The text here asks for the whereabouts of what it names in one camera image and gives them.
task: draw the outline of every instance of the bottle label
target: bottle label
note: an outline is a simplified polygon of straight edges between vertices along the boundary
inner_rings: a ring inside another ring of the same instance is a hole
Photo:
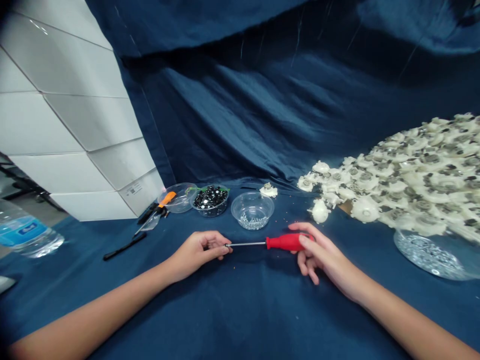
[[[48,227],[31,215],[0,225],[0,245],[14,247],[24,244],[47,231]]]

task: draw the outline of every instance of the hand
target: hand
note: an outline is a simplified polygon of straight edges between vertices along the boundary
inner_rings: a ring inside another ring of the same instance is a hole
[[[311,234],[316,242],[306,236],[300,236],[305,248],[298,253],[298,266],[303,276],[309,275],[315,285],[320,279],[315,269],[322,269],[335,286],[350,300],[360,303],[374,284],[370,277],[353,265],[334,243],[308,222],[295,222],[288,226],[290,230],[300,230]]]
[[[173,282],[189,277],[203,264],[215,258],[223,260],[224,255],[233,251],[231,247],[225,247],[224,245],[231,243],[218,231],[194,232],[166,260],[169,269],[172,270]]]

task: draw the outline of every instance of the white box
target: white box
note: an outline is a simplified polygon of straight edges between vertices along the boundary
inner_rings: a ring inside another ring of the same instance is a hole
[[[0,119],[0,151],[5,155],[84,150],[38,93],[0,94]]]
[[[89,152],[88,156],[115,190],[155,168],[143,137]]]
[[[10,156],[23,172],[49,193],[113,191],[86,152]]]
[[[118,193],[130,209],[139,217],[145,209],[162,193],[164,182],[157,169],[125,186]]]
[[[12,13],[0,44],[44,93],[128,98],[114,53]]]
[[[0,48],[0,79],[0,93],[37,91],[2,48]]]
[[[14,10],[104,48],[112,49],[85,0],[17,1]]]
[[[51,198],[79,221],[138,218],[162,192],[157,169],[120,191],[53,193]]]
[[[10,156],[49,193],[121,190],[155,168],[143,138],[93,152]]]
[[[128,98],[58,94],[44,97],[87,151],[142,137]]]
[[[118,191],[53,193],[50,197],[79,221],[137,218]]]

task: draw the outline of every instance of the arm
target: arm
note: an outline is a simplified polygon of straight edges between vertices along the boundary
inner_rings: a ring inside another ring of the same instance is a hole
[[[85,359],[163,289],[210,260],[222,260],[231,252],[224,244],[231,241],[218,231],[194,232],[161,264],[15,342],[12,357]]]
[[[417,360],[480,360],[480,354],[415,310],[353,265],[334,243],[309,223],[293,223],[291,230],[306,231],[316,242],[301,236],[305,251],[298,253],[302,275],[313,283],[322,269],[350,300],[368,311]]]

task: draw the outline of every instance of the glass bowl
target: glass bowl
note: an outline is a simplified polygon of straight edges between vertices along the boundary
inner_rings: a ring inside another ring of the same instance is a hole
[[[217,206],[210,207],[210,208],[200,208],[200,207],[195,206],[194,201],[197,198],[197,195],[199,194],[199,192],[200,191],[205,191],[209,186],[213,186],[214,188],[220,188],[221,191],[227,191],[227,195],[226,195],[225,200],[223,200]],[[203,217],[213,218],[213,217],[216,217],[216,216],[220,215],[221,213],[223,213],[225,211],[225,209],[227,208],[229,195],[230,195],[230,189],[228,189],[225,186],[220,185],[220,184],[211,184],[211,185],[204,186],[202,188],[198,188],[195,191],[194,195],[192,196],[192,198],[190,200],[190,204],[191,204],[191,207],[194,208],[195,210],[197,210],[198,213],[200,215],[202,215]]]
[[[274,201],[260,192],[244,192],[231,203],[231,214],[247,230],[259,230],[274,213]]]
[[[409,215],[397,221],[393,240],[407,259],[433,275],[480,279],[480,239],[470,226]]]
[[[191,199],[194,197],[197,185],[191,182],[182,182],[166,189],[163,189],[160,196],[157,198],[160,204],[169,192],[175,192],[176,196],[165,205],[166,209],[174,214],[187,212],[192,208]]]

